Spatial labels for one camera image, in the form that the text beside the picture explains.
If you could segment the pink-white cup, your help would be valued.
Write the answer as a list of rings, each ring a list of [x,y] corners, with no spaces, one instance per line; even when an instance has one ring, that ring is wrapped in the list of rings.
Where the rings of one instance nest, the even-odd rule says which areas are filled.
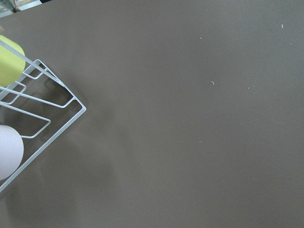
[[[19,167],[24,154],[20,134],[7,125],[0,126],[0,180],[12,175]]]

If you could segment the yellow-green cup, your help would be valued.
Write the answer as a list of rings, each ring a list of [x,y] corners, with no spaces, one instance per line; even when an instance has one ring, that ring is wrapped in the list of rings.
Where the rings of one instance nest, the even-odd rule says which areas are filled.
[[[0,86],[7,87],[23,73],[26,61],[0,46]]]

